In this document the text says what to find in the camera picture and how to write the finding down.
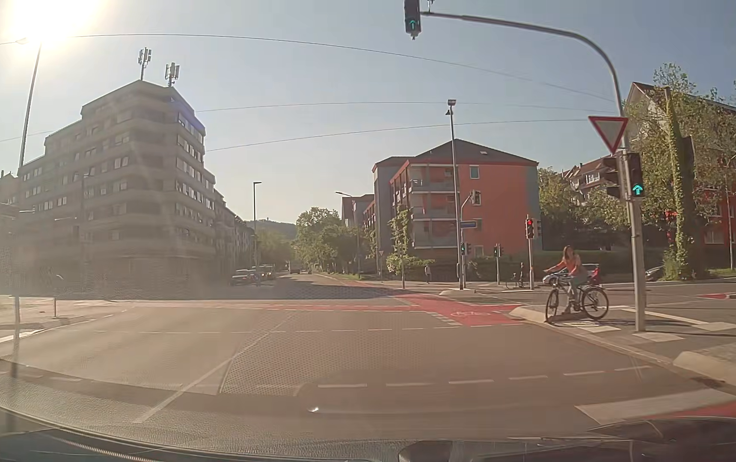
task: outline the jeans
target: jeans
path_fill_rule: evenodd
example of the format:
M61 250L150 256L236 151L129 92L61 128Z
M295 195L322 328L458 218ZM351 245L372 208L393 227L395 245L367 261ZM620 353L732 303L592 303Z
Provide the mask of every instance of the jeans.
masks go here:
M587 274L576 275L573 278L570 278L570 280L568 281L568 283L570 284L568 286L568 305L572 301L577 300L577 289L579 288L580 285L585 284L587 281L588 281Z

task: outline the sky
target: sky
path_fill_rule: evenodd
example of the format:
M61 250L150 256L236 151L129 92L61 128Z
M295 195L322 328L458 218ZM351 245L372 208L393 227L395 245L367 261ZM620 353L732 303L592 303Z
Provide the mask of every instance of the sky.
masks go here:
M44 10L45 3L57 8ZM411 40L403 3L0 0L0 43L56 32L40 58L25 160L43 154L49 132L79 120L83 104L137 80L143 47L153 50L146 80L165 85L165 64L181 66L175 87L205 124L205 166L243 219L252 216L254 181L262 182L257 217L275 221L294 222L312 206L339 211L336 191L372 193L374 163L450 140L447 99L457 100L457 138L541 167L567 169L609 154L587 117L617 115L613 84L589 47L433 17L422 18ZM733 93L734 0L436 0L432 8L577 31L608 54L623 97L665 62L679 64L700 92ZM74 38L102 34L237 38ZM34 41L0 45L0 141L22 133L36 51ZM239 109L268 105L281 107ZM481 123L493 121L506 122ZM0 171L16 171L19 149L17 139L0 142Z

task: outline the bicycle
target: bicycle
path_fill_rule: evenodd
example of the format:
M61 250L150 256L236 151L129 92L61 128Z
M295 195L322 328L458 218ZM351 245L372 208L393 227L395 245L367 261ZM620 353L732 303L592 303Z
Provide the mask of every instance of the bicycle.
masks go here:
M519 273L513 273L510 279L502 281L502 285L505 286L505 290L525 289L525 284L519 281Z
M545 303L545 322L556 316L559 308L559 288L569 285L568 279L556 278L551 282L553 286L548 293L548 300ZM599 296L605 299L605 308L601 311L599 307ZM577 289L577 304L573 305L574 311L585 311L585 314L592 320L600 320L608 314L609 301L605 289L598 285L594 285L590 278L588 283L580 285Z

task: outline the rooftop antenna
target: rooftop antenna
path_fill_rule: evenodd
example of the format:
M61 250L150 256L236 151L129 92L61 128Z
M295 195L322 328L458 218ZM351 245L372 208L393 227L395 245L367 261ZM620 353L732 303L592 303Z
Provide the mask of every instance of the rooftop antenna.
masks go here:
M148 63L151 62L151 50L143 48L139 51L139 57L137 58L137 64L139 64L139 79L143 80L145 77L145 68Z
M168 80L168 86L173 86L174 81L180 78L180 66L174 61L165 65L165 78Z

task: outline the sun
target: sun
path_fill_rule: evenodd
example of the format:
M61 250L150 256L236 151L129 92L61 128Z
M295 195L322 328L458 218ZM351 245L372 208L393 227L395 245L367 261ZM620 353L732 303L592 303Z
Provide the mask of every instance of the sun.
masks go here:
M10 34L47 41L74 36L89 23L99 0L12 0Z

